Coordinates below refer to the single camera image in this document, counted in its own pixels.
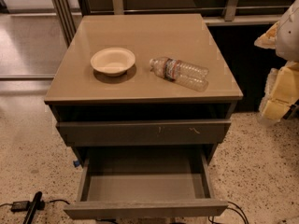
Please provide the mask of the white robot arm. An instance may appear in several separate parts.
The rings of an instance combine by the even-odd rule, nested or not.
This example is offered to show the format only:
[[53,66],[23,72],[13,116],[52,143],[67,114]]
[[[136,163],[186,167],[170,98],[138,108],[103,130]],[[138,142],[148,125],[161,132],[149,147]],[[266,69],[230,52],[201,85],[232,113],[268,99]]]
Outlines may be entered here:
[[270,70],[259,106],[263,122],[279,122],[299,100],[299,0],[295,0],[254,45],[273,49],[278,57],[287,61],[281,68]]

